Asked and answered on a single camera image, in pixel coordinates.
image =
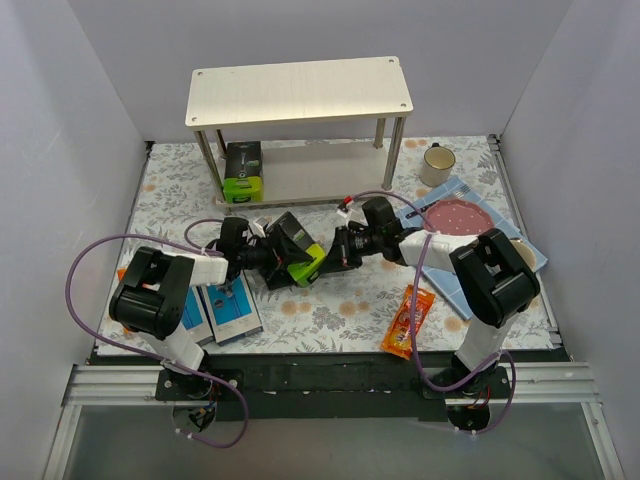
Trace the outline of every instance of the floral pattern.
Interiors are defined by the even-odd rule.
[[[263,148],[344,141],[351,140],[263,142]],[[431,142],[451,148],[456,154],[453,174],[485,197],[498,212],[512,219],[485,137],[405,139],[394,176],[395,192],[415,199],[429,191],[420,182],[418,172],[422,155]],[[213,197],[206,164],[195,144],[156,144],[146,167],[130,231],[184,243],[183,232],[190,223],[201,218],[222,218],[225,214],[215,205]],[[403,206],[395,199],[391,201],[396,208]],[[336,215],[334,204],[241,209],[235,214],[249,219],[266,217],[273,220],[287,210],[294,213],[311,236],[328,251],[334,228],[343,221]],[[199,225],[192,230],[191,239],[204,245],[217,236],[218,229],[217,224]],[[127,240],[119,265],[125,266],[133,252],[146,243]],[[211,343],[205,348],[213,353],[379,351],[403,292],[409,283],[413,283],[413,276],[412,268],[397,266],[379,255],[365,258],[364,265],[358,270],[322,277],[309,288],[269,291],[257,273],[247,272],[264,332],[224,347]],[[433,290],[426,281],[423,286]],[[548,327],[545,308],[536,299],[509,332],[505,346],[510,349],[551,348]],[[418,335],[418,346],[420,350],[455,350],[462,343],[466,329],[466,322],[437,295]],[[125,333],[106,312],[101,331],[119,342],[150,349],[142,338]],[[126,352],[99,343],[98,353]]]

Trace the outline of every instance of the plate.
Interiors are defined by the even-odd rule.
[[[436,202],[426,215],[436,230],[447,235],[479,235],[494,227],[487,212],[458,198]]]

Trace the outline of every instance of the candy wrapper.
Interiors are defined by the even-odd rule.
[[[388,353],[393,353],[399,357],[409,360],[411,355],[411,334],[409,333],[409,312],[411,307],[411,294],[413,292],[413,285],[409,285],[404,292],[404,298],[400,304],[400,308],[393,317],[393,322],[387,330],[387,334],[382,341],[380,348]],[[436,296],[423,290],[418,289],[418,295],[416,296],[416,335],[420,331],[422,322],[427,316],[431,305]]]

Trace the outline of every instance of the white wall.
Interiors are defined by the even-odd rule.
[[[0,478],[42,475],[73,362],[64,306],[79,249],[123,231],[144,143],[65,0],[0,0]],[[117,245],[82,269],[96,326]]]
[[[571,1],[69,3],[143,138],[193,142],[184,117],[196,68],[381,55],[402,61],[415,107],[408,134],[501,133]],[[343,138],[373,136],[374,128],[370,121],[241,133]]]
[[[560,330],[640,478],[640,4],[575,0],[503,137]]]

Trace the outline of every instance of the blue placemat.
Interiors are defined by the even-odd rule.
[[[537,248],[535,248],[529,240],[522,236],[522,232],[518,230],[511,222],[496,212],[486,200],[480,195],[471,190],[469,186],[460,180],[458,177],[451,177],[446,183],[434,188],[424,197],[418,199],[414,204],[423,211],[426,211],[438,200],[455,195],[456,192],[463,193],[463,195],[457,197],[467,202],[473,202],[479,205],[485,212],[489,214],[493,220],[493,224],[496,228],[502,230],[509,238],[521,238],[524,243],[533,250],[536,255],[536,268],[534,271],[540,270],[547,263],[547,257],[542,255]],[[415,213],[411,207],[403,208],[396,212],[396,216],[402,221],[404,227],[421,227],[422,218]],[[449,304],[458,312],[458,314],[467,320],[471,318],[473,313],[469,304],[462,293],[460,282],[458,278],[449,272],[444,270],[438,270],[436,268],[423,268],[422,272],[429,279],[431,284],[438,290],[440,295],[445,297]]]

